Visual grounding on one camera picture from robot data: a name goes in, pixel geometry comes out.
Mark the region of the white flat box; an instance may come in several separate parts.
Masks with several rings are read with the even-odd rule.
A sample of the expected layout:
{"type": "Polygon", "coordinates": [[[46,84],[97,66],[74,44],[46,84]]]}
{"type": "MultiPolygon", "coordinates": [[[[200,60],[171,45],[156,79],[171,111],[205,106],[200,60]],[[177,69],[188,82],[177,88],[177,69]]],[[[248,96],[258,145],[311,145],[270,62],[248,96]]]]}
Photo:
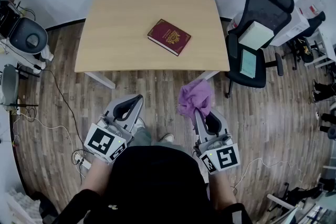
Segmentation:
{"type": "Polygon", "coordinates": [[[266,26],[254,21],[239,37],[238,43],[258,50],[274,37],[274,32],[266,26]]]}

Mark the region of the black padded office chair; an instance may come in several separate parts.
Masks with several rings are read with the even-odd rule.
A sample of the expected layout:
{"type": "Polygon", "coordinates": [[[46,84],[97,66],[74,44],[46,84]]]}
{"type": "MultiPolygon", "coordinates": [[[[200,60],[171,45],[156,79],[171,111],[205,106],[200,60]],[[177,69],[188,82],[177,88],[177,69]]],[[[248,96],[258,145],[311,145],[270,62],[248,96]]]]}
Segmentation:
{"type": "Polygon", "coordinates": [[[308,38],[313,35],[313,33],[318,29],[318,27],[325,21],[325,13],[321,12],[318,16],[312,19],[308,19],[309,27],[286,42],[287,46],[290,48],[290,54],[293,55],[294,66],[293,70],[297,70],[297,63],[303,61],[304,63],[311,63],[314,60],[312,49],[316,49],[319,56],[322,55],[317,42],[314,41],[314,45],[310,45],[308,38]]]}

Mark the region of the grey round device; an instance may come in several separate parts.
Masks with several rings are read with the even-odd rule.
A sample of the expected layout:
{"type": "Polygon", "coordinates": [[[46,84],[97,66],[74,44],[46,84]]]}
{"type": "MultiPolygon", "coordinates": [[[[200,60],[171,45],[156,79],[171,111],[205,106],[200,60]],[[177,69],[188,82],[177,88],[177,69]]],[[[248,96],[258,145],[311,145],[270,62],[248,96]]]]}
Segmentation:
{"type": "Polygon", "coordinates": [[[12,106],[17,102],[19,73],[13,65],[4,66],[1,75],[0,87],[3,94],[2,105],[12,106]]]}

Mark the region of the white and black robot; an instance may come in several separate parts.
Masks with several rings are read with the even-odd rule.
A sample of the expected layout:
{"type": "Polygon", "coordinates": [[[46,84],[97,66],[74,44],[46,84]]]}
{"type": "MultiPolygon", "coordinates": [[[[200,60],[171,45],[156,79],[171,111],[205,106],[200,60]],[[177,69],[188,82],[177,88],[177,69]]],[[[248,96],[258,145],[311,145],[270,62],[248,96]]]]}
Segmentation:
{"type": "Polygon", "coordinates": [[[0,0],[0,48],[39,74],[54,59],[46,30],[23,16],[10,0],[0,0]]]}

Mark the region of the white power strip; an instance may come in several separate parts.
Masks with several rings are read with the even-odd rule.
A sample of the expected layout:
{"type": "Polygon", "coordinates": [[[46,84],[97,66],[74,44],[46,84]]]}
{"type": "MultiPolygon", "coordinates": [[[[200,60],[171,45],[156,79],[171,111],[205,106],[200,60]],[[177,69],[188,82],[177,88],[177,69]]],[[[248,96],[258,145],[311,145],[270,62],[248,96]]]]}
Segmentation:
{"type": "Polygon", "coordinates": [[[91,168],[91,163],[87,161],[81,154],[79,154],[78,152],[75,152],[73,156],[74,156],[73,158],[76,164],[81,164],[87,170],[91,168]]]}

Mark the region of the clear water jug red label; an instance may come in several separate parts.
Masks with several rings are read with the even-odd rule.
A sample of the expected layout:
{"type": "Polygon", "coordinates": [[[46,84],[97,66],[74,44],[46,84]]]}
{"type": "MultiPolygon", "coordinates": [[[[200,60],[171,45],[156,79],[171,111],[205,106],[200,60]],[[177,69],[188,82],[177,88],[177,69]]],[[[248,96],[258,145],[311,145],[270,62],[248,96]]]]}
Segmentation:
{"type": "Polygon", "coordinates": [[[240,21],[241,21],[241,18],[243,16],[243,11],[240,11],[239,13],[237,13],[235,15],[235,17],[229,22],[228,26],[227,26],[227,32],[235,29],[238,27],[240,21]]]}

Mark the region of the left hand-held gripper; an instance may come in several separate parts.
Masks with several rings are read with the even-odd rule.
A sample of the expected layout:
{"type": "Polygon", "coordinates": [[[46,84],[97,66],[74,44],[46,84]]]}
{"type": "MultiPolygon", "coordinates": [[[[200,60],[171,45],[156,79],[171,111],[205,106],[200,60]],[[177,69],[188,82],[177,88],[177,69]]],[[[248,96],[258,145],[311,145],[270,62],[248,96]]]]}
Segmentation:
{"type": "Polygon", "coordinates": [[[96,124],[92,124],[85,147],[106,163],[114,163],[132,139],[131,131],[143,106],[141,94],[112,100],[96,124]]]}

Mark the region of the black equipment stand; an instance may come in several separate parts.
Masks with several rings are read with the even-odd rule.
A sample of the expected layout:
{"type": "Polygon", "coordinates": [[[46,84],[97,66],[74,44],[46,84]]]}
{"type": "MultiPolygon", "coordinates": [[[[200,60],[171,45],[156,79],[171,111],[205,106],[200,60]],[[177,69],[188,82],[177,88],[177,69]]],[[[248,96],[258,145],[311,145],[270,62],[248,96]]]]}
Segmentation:
{"type": "Polygon", "coordinates": [[[289,204],[293,207],[298,205],[301,201],[306,200],[307,198],[318,198],[323,191],[323,184],[318,183],[316,187],[311,189],[302,189],[300,187],[296,187],[292,190],[289,190],[289,183],[285,182],[284,186],[286,187],[284,193],[282,196],[276,196],[275,194],[272,194],[272,196],[275,197],[275,202],[277,205],[273,206],[272,208],[269,208],[267,211],[271,212],[276,208],[279,208],[282,210],[282,215],[287,213],[289,209],[285,207],[284,203],[289,204]]]}

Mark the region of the black antenna router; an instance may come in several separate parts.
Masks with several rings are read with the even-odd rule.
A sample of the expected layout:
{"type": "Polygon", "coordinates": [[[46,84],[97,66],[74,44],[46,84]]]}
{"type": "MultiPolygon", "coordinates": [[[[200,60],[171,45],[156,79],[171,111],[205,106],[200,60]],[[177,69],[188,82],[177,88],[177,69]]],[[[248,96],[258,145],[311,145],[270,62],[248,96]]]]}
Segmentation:
{"type": "Polygon", "coordinates": [[[21,113],[25,113],[29,110],[36,111],[38,105],[29,105],[29,104],[21,104],[21,103],[11,103],[11,104],[0,104],[7,112],[14,112],[17,115],[21,113]]]}

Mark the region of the person's grey trousers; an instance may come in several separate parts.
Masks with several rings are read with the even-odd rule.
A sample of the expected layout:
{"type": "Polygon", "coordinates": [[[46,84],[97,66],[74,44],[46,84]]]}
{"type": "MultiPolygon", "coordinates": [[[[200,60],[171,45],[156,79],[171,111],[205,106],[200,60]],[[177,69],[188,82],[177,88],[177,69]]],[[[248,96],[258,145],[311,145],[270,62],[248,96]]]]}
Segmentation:
{"type": "MultiPolygon", "coordinates": [[[[151,146],[151,145],[152,145],[151,134],[146,128],[139,129],[137,133],[135,134],[135,136],[133,137],[133,140],[129,143],[129,146],[151,146]]],[[[168,142],[161,143],[158,141],[154,144],[154,146],[169,147],[169,148],[187,153],[184,147],[180,145],[175,145],[173,143],[168,143],[168,142]]]]}

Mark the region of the purple cloth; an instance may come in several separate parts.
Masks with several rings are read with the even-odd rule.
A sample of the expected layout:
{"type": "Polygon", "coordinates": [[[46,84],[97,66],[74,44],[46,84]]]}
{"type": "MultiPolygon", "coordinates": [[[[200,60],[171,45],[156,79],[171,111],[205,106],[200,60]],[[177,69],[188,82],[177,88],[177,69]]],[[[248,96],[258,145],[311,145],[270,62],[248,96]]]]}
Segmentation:
{"type": "Polygon", "coordinates": [[[198,109],[204,116],[211,110],[213,89],[205,79],[198,79],[182,86],[178,96],[178,110],[182,115],[195,120],[194,112],[198,109]]]}

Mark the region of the person's black shirt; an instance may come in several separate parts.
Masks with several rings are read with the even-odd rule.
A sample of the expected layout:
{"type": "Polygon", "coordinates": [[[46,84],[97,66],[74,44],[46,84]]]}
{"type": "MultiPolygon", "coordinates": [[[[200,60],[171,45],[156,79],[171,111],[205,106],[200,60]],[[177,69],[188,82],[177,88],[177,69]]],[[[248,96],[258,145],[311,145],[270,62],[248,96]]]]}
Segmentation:
{"type": "Polygon", "coordinates": [[[102,196],[77,193],[53,224],[253,224],[237,201],[218,211],[197,162],[164,146],[128,147],[102,196]]]}

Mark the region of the white table leg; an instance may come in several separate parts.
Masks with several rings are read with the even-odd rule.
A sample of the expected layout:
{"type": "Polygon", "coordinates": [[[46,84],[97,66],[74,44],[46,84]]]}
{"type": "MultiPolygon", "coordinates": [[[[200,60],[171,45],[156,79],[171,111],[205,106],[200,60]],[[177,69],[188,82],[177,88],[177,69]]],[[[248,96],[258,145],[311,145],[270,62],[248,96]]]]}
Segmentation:
{"type": "Polygon", "coordinates": [[[110,79],[105,77],[101,72],[95,71],[95,72],[85,72],[86,75],[90,76],[91,78],[97,80],[104,86],[110,88],[110,89],[115,89],[116,85],[113,83],[110,79]]]}
{"type": "Polygon", "coordinates": [[[213,77],[214,75],[218,74],[219,71],[204,71],[201,75],[201,77],[205,80],[210,79],[211,77],[213,77]]]}

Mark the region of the pale green booklet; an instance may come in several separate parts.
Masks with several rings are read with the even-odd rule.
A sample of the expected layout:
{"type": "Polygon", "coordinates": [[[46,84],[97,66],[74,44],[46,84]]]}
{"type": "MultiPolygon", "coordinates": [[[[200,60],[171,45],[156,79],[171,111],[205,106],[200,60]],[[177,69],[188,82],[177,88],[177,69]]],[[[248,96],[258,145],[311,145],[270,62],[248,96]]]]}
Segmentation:
{"type": "Polygon", "coordinates": [[[256,74],[256,55],[243,49],[241,53],[240,71],[241,74],[255,78],[256,74]]]}

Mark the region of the person's left shoe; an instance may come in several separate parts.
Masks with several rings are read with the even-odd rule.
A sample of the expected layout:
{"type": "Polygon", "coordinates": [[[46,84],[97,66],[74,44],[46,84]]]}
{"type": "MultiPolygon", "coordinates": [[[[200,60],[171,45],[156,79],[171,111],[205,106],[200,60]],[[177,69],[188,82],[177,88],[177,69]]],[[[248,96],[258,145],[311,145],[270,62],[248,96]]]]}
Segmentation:
{"type": "Polygon", "coordinates": [[[145,124],[144,124],[144,121],[140,117],[138,117],[132,128],[132,135],[135,136],[137,131],[141,128],[145,128],[145,124]]]}

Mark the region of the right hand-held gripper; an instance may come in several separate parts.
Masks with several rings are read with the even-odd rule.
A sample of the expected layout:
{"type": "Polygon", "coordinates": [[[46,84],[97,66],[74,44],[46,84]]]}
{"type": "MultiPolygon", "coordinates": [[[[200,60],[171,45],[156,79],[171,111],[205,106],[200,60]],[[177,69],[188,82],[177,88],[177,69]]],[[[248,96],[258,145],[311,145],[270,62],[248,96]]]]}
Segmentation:
{"type": "Polygon", "coordinates": [[[227,121],[215,108],[204,118],[199,109],[195,109],[195,131],[199,141],[194,146],[197,157],[207,168],[210,175],[240,165],[238,144],[233,143],[228,134],[227,121]]]}

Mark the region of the white cardboard box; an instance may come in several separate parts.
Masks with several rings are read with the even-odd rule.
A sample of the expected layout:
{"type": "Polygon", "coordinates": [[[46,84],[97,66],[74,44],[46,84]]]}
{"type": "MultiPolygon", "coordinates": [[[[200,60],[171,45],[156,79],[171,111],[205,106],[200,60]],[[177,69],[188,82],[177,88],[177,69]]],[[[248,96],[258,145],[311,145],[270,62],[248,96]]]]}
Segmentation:
{"type": "Polygon", "coordinates": [[[294,7],[291,13],[291,21],[287,24],[270,42],[271,46],[279,47],[302,33],[309,27],[308,20],[301,14],[301,11],[294,7]]]}

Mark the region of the white metal rack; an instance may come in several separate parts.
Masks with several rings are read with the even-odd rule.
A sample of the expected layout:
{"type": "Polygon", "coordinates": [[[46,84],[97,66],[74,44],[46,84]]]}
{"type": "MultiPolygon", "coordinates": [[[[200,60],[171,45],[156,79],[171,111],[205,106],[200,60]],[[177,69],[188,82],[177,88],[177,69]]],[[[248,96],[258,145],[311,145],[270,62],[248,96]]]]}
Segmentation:
{"type": "Polygon", "coordinates": [[[318,28],[312,36],[308,37],[307,41],[311,49],[314,47],[316,50],[320,50],[321,55],[314,58],[312,62],[305,63],[305,67],[313,65],[318,69],[336,62],[336,53],[333,44],[320,28],[318,28]]]}

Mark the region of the person's right forearm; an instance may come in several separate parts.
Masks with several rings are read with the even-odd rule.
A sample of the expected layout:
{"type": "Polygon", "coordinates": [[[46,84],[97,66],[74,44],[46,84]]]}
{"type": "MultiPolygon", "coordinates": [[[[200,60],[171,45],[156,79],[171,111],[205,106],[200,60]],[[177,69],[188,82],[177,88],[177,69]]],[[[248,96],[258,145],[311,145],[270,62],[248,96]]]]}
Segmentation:
{"type": "Polygon", "coordinates": [[[213,207],[218,211],[237,203],[224,171],[209,175],[209,194],[213,207]]]}

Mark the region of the person's left forearm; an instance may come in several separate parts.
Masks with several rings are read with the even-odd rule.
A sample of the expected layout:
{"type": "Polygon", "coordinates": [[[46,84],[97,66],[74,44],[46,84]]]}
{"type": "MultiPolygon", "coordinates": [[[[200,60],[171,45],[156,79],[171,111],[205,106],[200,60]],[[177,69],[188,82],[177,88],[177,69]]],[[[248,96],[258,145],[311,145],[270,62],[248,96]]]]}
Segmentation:
{"type": "Polygon", "coordinates": [[[109,183],[113,165],[95,158],[80,187],[80,191],[88,189],[102,196],[109,183]]]}

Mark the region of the black mesh office chair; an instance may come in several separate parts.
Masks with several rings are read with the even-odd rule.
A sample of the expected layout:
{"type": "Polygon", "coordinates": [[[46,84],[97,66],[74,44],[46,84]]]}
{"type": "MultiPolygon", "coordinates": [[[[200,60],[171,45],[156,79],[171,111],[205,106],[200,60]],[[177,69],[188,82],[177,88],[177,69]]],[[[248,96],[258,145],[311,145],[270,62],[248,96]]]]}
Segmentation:
{"type": "Polygon", "coordinates": [[[273,61],[267,62],[264,56],[264,49],[270,45],[273,38],[291,21],[291,13],[294,10],[293,0],[246,0],[242,19],[237,28],[228,32],[226,37],[226,48],[230,70],[225,73],[229,79],[228,92],[225,94],[229,98],[233,84],[240,84],[252,88],[264,88],[266,85],[266,69],[276,67],[279,76],[284,73],[280,54],[275,54],[273,61]],[[254,22],[258,22],[274,32],[274,37],[266,42],[258,50],[238,43],[239,37],[254,22]],[[241,52],[245,49],[256,55],[256,74],[255,78],[241,74],[240,62],[241,52]]]}

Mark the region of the dark red gold-patterned book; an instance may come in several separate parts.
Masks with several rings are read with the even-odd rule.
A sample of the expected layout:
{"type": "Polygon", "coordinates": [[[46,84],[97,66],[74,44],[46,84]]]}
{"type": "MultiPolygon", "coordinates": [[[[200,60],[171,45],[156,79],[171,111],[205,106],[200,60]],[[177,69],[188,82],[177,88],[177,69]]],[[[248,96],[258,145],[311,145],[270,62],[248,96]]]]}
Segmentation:
{"type": "Polygon", "coordinates": [[[163,19],[153,26],[147,37],[176,56],[180,55],[191,39],[190,34],[163,19]]]}

